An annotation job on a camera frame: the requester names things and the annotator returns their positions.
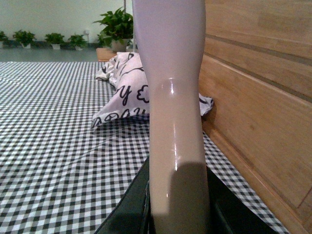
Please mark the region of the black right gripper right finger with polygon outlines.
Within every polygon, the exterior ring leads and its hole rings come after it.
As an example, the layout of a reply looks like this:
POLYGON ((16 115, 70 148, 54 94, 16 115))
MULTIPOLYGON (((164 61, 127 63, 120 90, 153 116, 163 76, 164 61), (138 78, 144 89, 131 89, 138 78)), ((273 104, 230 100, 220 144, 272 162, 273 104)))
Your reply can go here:
POLYGON ((208 185, 214 234, 275 234, 208 168, 208 185))

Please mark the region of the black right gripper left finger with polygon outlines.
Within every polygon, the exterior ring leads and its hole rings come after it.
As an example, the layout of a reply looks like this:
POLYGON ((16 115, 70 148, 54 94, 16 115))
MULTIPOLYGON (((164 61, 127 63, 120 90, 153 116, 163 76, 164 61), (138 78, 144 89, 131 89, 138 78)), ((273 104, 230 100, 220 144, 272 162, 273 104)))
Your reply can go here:
POLYGON ((150 217, 149 158, 146 158, 120 202, 95 233, 149 234, 150 217))

